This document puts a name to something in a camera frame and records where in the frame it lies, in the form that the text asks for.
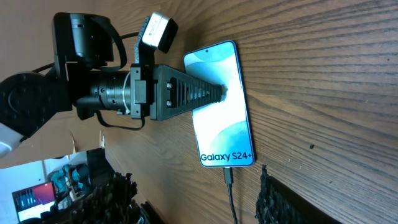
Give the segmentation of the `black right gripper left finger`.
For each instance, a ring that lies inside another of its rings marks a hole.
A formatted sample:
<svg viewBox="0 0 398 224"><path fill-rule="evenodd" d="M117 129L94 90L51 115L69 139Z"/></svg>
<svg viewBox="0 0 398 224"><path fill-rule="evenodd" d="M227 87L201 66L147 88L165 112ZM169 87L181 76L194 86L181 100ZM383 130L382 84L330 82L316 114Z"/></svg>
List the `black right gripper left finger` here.
<svg viewBox="0 0 398 224"><path fill-rule="evenodd" d="M69 224L128 224L138 223L141 209L134 200L137 184L131 180L131 173L116 172L105 183L96 187L87 197L71 207L59 211L44 223Z"/></svg>

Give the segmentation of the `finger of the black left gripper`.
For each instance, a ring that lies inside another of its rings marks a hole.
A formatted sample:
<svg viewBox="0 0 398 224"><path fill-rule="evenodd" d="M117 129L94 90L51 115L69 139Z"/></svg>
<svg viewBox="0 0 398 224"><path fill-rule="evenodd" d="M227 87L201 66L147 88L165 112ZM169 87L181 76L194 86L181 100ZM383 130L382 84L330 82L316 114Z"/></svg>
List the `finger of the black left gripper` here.
<svg viewBox="0 0 398 224"><path fill-rule="evenodd" d="M155 119L163 121L221 101L223 87L166 65L155 66Z"/></svg>

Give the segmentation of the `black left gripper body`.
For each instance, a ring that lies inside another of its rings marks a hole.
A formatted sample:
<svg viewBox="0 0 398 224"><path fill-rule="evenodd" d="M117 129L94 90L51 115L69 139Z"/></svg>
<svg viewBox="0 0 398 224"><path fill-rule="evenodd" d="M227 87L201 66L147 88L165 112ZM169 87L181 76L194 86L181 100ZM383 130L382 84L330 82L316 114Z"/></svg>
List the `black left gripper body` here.
<svg viewBox="0 0 398 224"><path fill-rule="evenodd" d="M148 46L138 46L135 63L130 66L130 110L132 119L149 117L159 120L157 84L154 80L154 52Z"/></svg>

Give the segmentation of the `blue Samsung Galaxy smartphone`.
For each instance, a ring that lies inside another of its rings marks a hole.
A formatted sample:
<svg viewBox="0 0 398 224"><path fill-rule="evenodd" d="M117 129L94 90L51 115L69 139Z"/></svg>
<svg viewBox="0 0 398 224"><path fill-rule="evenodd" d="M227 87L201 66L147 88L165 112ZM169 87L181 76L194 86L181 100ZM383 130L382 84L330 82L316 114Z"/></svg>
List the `blue Samsung Galaxy smartphone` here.
<svg viewBox="0 0 398 224"><path fill-rule="evenodd" d="M254 146L235 42L226 40L187 53L183 62L187 74L223 88L221 101L192 111L201 165L253 165Z"/></svg>

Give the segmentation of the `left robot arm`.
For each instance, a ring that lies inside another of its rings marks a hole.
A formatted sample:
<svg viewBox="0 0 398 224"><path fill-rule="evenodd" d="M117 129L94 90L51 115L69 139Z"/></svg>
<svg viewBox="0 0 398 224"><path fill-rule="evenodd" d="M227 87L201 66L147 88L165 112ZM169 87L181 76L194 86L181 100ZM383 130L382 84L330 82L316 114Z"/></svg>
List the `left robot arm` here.
<svg viewBox="0 0 398 224"><path fill-rule="evenodd" d="M226 88L156 64L167 53L177 23L154 12L134 33L134 63L109 18L59 12L52 20L54 61L1 83L1 155L15 150L55 114L76 110L82 120L102 111L163 121L220 102Z"/></svg>

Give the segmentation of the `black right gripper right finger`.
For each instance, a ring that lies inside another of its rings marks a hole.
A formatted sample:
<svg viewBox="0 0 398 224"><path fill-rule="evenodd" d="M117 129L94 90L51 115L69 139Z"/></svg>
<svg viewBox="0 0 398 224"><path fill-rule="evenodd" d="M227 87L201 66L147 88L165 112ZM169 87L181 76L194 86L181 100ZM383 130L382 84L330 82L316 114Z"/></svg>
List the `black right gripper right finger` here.
<svg viewBox="0 0 398 224"><path fill-rule="evenodd" d="M319 208L305 200L262 166L261 189L256 202L256 218L260 224L339 224Z"/></svg>

